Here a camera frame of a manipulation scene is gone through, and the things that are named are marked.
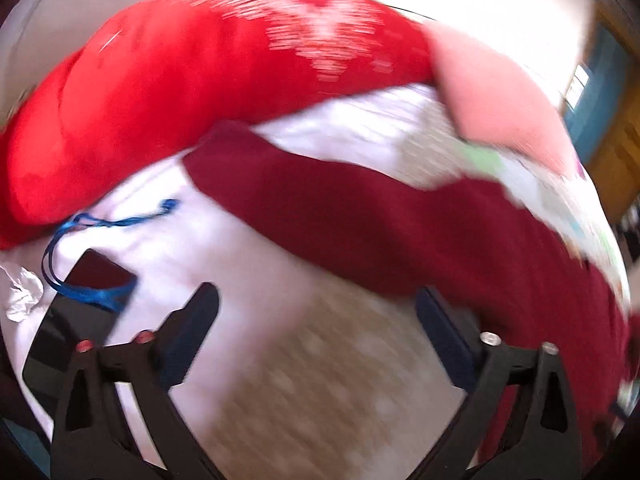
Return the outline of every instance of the pink fabric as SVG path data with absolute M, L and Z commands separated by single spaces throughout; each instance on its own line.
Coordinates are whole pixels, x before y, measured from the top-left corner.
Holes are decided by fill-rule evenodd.
M 573 176 L 574 147 L 560 115 L 514 61 L 441 23 L 425 24 L 435 77 L 460 136 L 510 148 Z

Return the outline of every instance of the blue door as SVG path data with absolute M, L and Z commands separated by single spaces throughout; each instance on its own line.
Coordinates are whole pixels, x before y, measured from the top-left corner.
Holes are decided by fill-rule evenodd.
M 575 151 L 583 164 L 590 160 L 611 126 L 631 63 L 631 56 L 616 38 L 598 24 L 593 51 L 587 65 L 576 71 L 564 114 Z

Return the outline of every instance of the red fabric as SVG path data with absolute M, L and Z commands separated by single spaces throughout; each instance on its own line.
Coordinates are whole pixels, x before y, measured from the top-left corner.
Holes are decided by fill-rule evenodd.
M 380 294 L 435 285 L 508 344 L 562 352 L 583 436 L 625 373 L 626 324 L 601 273 L 510 203 L 500 184 L 463 178 L 425 191 L 366 168 L 284 152 L 231 122 L 184 157 L 201 192 L 279 246 Z M 503 403 L 484 445 L 495 450 Z
M 142 2 L 63 61 L 8 127 L 10 208 L 20 222 L 58 222 L 218 119 L 258 123 L 430 79 L 420 27 L 370 0 Z
M 9 211 L 9 187 L 6 174 L 6 148 L 8 137 L 0 134 L 0 251 L 25 243 L 43 234 L 46 227 L 28 226 L 18 222 Z

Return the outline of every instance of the black object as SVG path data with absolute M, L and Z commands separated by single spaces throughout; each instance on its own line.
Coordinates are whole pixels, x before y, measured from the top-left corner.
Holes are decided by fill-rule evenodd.
M 51 444 L 53 480 L 223 479 L 175 409 L 168 388 L 182 382 L 218 314 L 215 286 L 203 283 L 157 332 L 74 355 L 58 403 Z M 167 470 L 145 462 L 114 382 L 131 383 Z
M 42 470 L 25 454 L 6 421 L 0 418 L 0 478 L 47 480 Z
M 131 343 L 107 348 L 79 345 L 56 411 L 52 480 L 224 480 L 167 394 L 184 378 L 217 315 L 218 301 L 217 290 L 206 283 L 155 333 L 144 331 Z M 480 334 L 433 290 L 420 292 L 417 310 L 421 320 L 433 321 L 440 331 L 434 347 L 445 368 L 457 381 L 467 381 L 469 390 L 449 427 L 408 480 L 580 479 L 580 436 L 558 348 L 550 343 L 538 350 L 512 348 L 495 334 Z M 466 363 L 464 367 L 452 354 Z M 469 370 L 475 380 L 467 376 Z M 166 470 L 140 457 L 115 381 L 132 383 Z M 498 452 L 466 469 L 510 385 L 519 390 Z M 638 450 L 640 406 L 585 480 L 636 478 Z
M 91 288 L 112 288 L 136 280 L 103 254 L 89 249 L 69 273 L 65 283 Z M 129 295 L 122 298 L 123 306 Z M 54 416 L 64 375 L 76 345 L 82 340 L 103 345 L 119 313 L 98 305 L 80 303 L 57 294 L 42 320 L 22 370 L 22 378 L 36 400 Z

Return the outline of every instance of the blue string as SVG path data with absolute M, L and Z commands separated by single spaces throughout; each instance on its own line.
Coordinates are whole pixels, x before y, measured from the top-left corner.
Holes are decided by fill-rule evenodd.
M 131 218 L 125 218 L 115 222 L 95 218 L 88 213 L 80 213 L 76 215 L 58 228 L 44 251 L 40 267 L 44 279 L 57 293 L 62 294 L 63 296 L 80 301 L 81 303 L 93 303 L 106 308 L 107 310 L 121 312 L 124 308 L 121 298 L 133 291 L 137 280 L 134 278 L 126 285 L 116 286 L 114 288 L 91 288 L 88 286 L 77 286 L 64 283 L 60 281 L 56 276 L 56 273 L 53 271 L 53 251 L 56 248 L 56 245 L 60 241 L 60 238 L 77 227 L 127 227 L 130 225 L 142 224 L 143 222 L 153 218 L 172 213 L 179 203 L 180 201 L 175 198 L 167 198 L 162 200 L 159 206 L 159 211 L 155 213 L 146 216 L 133 216 Z

